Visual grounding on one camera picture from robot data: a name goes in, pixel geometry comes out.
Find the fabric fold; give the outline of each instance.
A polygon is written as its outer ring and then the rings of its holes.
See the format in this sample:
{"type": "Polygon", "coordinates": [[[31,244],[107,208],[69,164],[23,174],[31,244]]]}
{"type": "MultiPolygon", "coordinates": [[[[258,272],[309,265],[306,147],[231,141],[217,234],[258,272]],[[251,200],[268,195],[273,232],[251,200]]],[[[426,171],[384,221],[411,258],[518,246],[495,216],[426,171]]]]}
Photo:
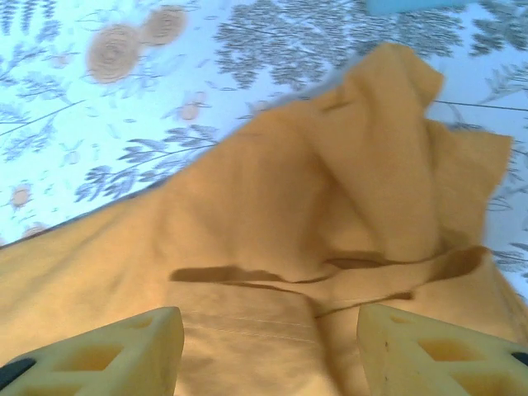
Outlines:
{"type": "Polygon", "coordinates": [[[4,248],[0,361],[168,304],[186,327],[178,396],[366,396],[370,302],[525,341],[479,246],[511,139],[425,119],[441,82],[381,45],[157,190],[4,248]]]}

